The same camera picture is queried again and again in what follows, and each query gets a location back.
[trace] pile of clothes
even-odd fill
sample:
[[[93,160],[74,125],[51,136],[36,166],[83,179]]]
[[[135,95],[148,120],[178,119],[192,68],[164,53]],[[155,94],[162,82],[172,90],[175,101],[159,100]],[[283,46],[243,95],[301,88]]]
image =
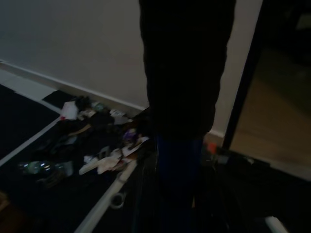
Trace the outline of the pile of clothes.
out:
[[[65,102],[53,137],[32,153],[30,161],[21,161],[17,166],[24,176],[45,188],[95,168],[97,174],[122,171],[137,159],[134,152],[150,139],[147,121],[144,116],[129,118],[88,97],[77,97]],[[89,153],[81,150],[86,144]],[[92,150],[101,144],[101,150]]]

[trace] doorway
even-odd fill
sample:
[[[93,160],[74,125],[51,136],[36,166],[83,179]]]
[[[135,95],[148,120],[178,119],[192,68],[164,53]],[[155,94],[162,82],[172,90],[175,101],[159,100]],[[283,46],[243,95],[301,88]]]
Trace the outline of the doorway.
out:
[[[260,52],[248,57],[258,61],[242,79],[250,85],[239,89],[229,148],[311,180],[311,1],[264,1],[260,15]]]

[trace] blue jeans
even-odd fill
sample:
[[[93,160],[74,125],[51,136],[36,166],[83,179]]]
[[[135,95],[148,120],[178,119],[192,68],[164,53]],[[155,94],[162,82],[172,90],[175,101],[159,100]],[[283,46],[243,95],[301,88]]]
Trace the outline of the blue jeans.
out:
[[[191,233],[191,207],[202,139],[166,140],[157,136],[160,174],[160,232]]]

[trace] clutter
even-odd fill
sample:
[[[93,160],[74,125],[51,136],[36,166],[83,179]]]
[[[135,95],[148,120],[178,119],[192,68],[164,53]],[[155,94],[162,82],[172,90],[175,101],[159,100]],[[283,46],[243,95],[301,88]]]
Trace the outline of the clutter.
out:
[[[84,156],[84,163],[85,164],[88,164],[89,162],[91,162],[92,161],[92,159],[94,159],[95,157],[93,156],[93,155],[85,155]]]
[[[99,152],[99,159],[103,159],[103,158],[109,157],[109,156],[110,156],[110,148],[109,147],[104,147]]]
[[[84,111],[85,109],[91,108],[91,100],[88,96],[87,97],[84,97],[84,96],[76,97],[74,101],[75,101],[77,108],[79,109],[79,112]]]
[[[89,128],[91,128],[92,126],[90,124],[87,124],[86,126],[84,126],[82,129],[76,131],[76,132],[73,132],[73,133],[69,133],[68,136],[74,136],[74,135],[77,135],[77,134],[80,134],[80,133],[83,133],[84,131],[88,130]]]
[[[98,160],[96,157],[93,158],[88,164],[82,166],[79,170],[79,174],[83,175],[95,168],[97,168],[97,173],[102,174],[105,171],[111,170],[117,163],[120,161],[120,159],[115,157],[106,157],[101,160]]]
[[[79,114],[81,114],[82,116],[86,116],[87,118],[91,118],[95,113],[96,111],[94,111],[93,109],[86,109],[84,111],[81,111]]]
[[[87,173],[88,171],[93,170],[94,168],[97,168],[98,164],[98,158],[93,158],[91,161],[89,161],[88,164],[83,165],[82,168],[80,168],[79,170],[79,175],[83,175],[85,173]]]
[[[112,170],[115,165],[118,164],[120,159],[113,157],[106,157],[97,162],[97,173],[100,175],[105,171]]]
[[[73,135],[68,138],[68,140],[64,143],[64,145],[71,145],[77,140],[77,136]]]
[[[21,162],[18,164],[19,170],[23,175],[31,174],[50,174],[55,169],[54,163],[50,161],[33,161],[33,162]]]
[[[123,155],[124,155],[125,157],[127,157],[127,156],[129,156],[130,154],[134,153],[134,152],[137,151],[137,150],[140,148],[140,146],[141,146],[145,141],[147,141],[148,139],[149,139],[148,137],[140,137],[140,138],[138,139],[138,141],[136,142],[134,148],[133,148],[133,145],[131,145],[131,144],[130,144],[129,146],[127,146],[127,147],[123,147],[123,148],[122,148]]]
[[[23,175],[36,176],[36,182],[43,184],[45,188],[51,188],[64,178],[73,174],[72,162],[55,164],[51,161],[22,162],[18,164]]]
[[[60,114],[61,120],[76,120],[79,109],[74,101],[65,102]]]
[[[105,105],[92,102],[89,97],[77,97],[74,101],[65,102],[61,119],[57,123],[54,137],[33,153],[32,162],[18,164],[23,175],[39,175],[40,179],[37,182],[46,188],[56,185],[74,173],[71,161],[57,162],[77,159],[73,151],[80,149],[82,143],[93,134],[103,133],[106,137],[113,137],[112,146],[117,148],[111,151],[111,147],[106,146],[96,154],[80,158],[85,163],[79,169],[80,175],[95,168],[98,174],[108,170],[123,170],[129,162],[136,159],[135,156],[128,156],[149,139],[138,133],[136,127],[139,124],[128,119],[124,112],[115,109],[110,111]]]
[[[121,111],[112,109],[110,114],[115,119],[115,125],[122,125],[129,122],[129,119],[126,117],[125,113]]]
[[[96,112],[108,112],[108,108],[102,103],[93,102],[91,106]]]

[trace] black jacket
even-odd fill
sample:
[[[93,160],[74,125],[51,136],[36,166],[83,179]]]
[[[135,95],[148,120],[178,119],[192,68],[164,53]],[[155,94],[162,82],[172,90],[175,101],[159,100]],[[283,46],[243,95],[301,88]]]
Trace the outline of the black jacket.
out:
[[[150,110],[166,138],[210,131],[235,0],[139,0]]]

